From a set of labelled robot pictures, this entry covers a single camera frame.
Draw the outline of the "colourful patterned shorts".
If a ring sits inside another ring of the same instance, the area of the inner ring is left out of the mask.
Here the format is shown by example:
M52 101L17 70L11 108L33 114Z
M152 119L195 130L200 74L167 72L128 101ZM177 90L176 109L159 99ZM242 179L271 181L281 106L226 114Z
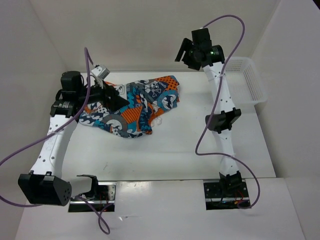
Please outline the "colourful patterned shorts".
M178 106L180 83L173 75L113 84L128 104L111 110L98 100L89 103L79 117L84 126L96 127L122 138L138 138L152 134L152 122Z

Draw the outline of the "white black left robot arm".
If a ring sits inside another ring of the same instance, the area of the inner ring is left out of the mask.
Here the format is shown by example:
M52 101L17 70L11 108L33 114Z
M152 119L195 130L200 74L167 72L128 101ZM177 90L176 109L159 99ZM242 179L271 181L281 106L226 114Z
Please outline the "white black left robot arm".
M76 129L82 106L101 102L112 110L128 103L104 80L109 70L102 66L90 72L93 86L85 84L78 71L64 72L61 89L50 108L48 138L29 173L20 174L18 186L32 205L65 206L72 196L72 185L62 179L62 166L69 141Z

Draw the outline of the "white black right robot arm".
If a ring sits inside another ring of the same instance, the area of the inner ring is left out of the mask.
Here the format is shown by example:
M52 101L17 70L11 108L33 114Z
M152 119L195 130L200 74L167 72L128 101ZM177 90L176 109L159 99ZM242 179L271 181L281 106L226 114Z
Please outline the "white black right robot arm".
M221 156L219 191L223 197L230 197L242 184L232 143L232 126L242 112L236 108L231 97L222 47L212 44L207 28L193 30L191 35L192 39L183 39L175 61L183 61L192 70L203 70L208 79L214 105L212 113L205 117L205 128L212 132L217 154Z

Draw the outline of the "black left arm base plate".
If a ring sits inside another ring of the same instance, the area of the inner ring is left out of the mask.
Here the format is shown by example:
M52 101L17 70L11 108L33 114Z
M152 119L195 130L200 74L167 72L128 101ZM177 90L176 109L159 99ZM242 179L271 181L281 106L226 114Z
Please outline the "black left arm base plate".
M116 182L100 181L94 195L89 193L81 197L85 199L97 212L114 212L116 200ZM93 210L81 199L72 198L68 206L69 213L89 213Z

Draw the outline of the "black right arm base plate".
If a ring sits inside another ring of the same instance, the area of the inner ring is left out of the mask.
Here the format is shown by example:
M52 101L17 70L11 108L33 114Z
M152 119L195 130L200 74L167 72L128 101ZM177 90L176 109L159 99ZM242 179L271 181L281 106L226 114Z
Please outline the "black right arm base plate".
M250 206L250 198L247 184L242 181L241 185L231 189L223 190L219 180L206 180L203 182L206 210L232 210L238 206Z

